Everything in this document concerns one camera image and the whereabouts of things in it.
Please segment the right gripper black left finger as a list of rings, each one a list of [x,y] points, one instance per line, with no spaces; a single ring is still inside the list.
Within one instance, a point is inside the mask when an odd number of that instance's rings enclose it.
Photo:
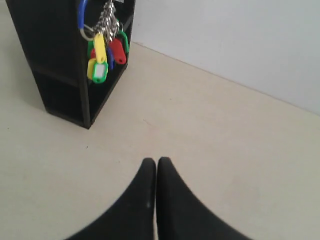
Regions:
[[[135,177],[115,203],[69,240],[153,240],[156,163],[143,159]]]

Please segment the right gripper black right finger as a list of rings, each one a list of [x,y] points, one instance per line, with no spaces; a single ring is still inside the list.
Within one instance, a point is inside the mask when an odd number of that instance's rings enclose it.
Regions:
[[[157,166],[156,222],[159,240],[248,240],[211,212],[189,189],[169,157]]]

